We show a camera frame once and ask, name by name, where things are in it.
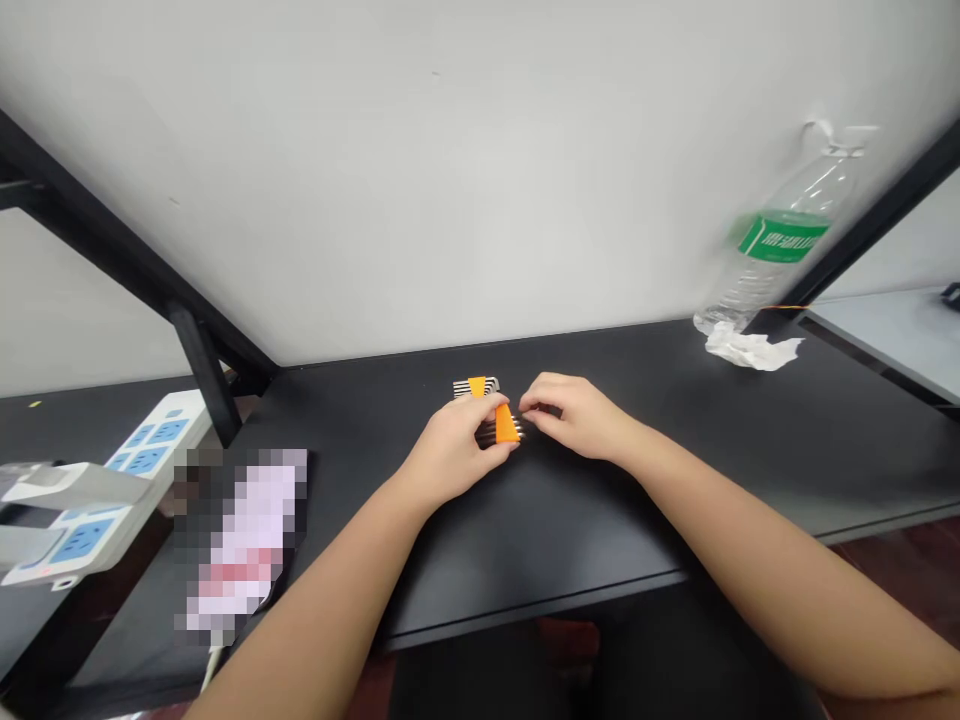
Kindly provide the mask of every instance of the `white power strip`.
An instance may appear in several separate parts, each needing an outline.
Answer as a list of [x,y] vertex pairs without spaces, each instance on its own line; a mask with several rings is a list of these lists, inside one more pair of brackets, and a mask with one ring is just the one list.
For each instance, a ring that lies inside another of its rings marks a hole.
[[199,390],[164,397],[106,464],[150,480],[143,496],[134,505],[65,510],[50,525],[60,536],[47,554],[9,570],[0,585],[53,583],[52,590],[66,590],[116,565],[173,483],[174,466],[182,462],[176,451],[195,448],[210,425]]

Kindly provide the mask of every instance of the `black desk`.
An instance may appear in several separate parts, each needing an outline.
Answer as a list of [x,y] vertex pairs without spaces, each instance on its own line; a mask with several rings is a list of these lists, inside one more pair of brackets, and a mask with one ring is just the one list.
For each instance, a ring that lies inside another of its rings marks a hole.
[[[482,374],[514,407],[541,370],[587,376],[826,542],[960,514],[960,427],[797,332],[799,359],[776,373],[708,355],[688,320],[290,370],[234,447],[320,453],[294,577],[399,466],[451,382]],[[170,558],[157,557],[77,676],[73,707],[109,693],[132,709],[138,684],[167,701],[198,685],[205,652],[173,645],[184,600]],[[534,432],[427,525],[383,638],[403,647],[584,606],[677,582],[688,562],[639,486]]]
[[[130,431],[164,395],[196,387],[192,377],[124,383],[0,399],[0,464],[29,460],[98,462],[110,459]],[[30,407],[39,400],[40,405]],[[57,515],[8,506],[0,521],[36,524]],[[49,585],[0,588],[0,677],[30,644],[69,592]]]

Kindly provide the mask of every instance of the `forearm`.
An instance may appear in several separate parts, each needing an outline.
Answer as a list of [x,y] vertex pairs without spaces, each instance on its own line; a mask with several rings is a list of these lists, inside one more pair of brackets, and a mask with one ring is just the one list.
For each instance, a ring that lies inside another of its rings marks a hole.
[[847,698],[954,691],[958,654],[870,580],[650,428],[617,458],[767,645]]
[[201,718],[340,718],[433,511],[393,478],[270,610],[191,709]]

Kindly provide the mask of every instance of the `plastic water bottle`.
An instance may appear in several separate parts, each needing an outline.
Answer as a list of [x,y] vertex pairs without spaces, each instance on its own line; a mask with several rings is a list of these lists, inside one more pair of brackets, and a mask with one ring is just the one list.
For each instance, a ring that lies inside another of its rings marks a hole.
[[845,143],[828,134],[821,157],[786,182],[756,214],[706,307],[693,324],[709,335],[721,320],[737,332],[779,299],[794,269],[837,217],[856,185],[857,159],[876,128],[847,128]]

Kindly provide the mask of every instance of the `crumpled tissue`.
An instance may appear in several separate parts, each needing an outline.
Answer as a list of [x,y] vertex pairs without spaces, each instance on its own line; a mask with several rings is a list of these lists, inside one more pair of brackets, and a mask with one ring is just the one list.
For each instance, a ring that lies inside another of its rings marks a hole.
[[757,370],[779,370],[797,358],[797,346],[803,338],[791,338],[778,343],[767,341],[766,335],[741,335],[733,323],[721,321],[707,338],[707,352],[729,360],[740,367]]

